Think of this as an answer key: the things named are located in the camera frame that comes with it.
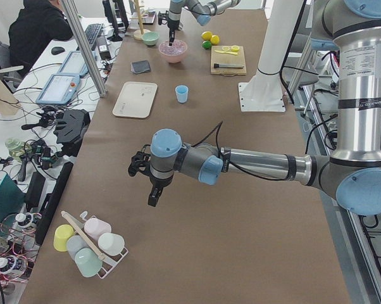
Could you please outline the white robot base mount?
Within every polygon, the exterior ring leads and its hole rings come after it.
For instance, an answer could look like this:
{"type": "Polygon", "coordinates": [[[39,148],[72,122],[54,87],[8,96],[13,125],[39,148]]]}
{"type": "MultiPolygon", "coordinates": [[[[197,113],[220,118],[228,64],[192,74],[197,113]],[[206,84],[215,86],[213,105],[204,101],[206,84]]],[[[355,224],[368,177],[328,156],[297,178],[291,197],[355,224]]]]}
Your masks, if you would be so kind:
{"type": "Polygon", "coordinates": [[[273,2],[256,74],[249,82],[239,84],[241,111],[285,111],[280,73],[305,5],[299,0],[273,2]]]}

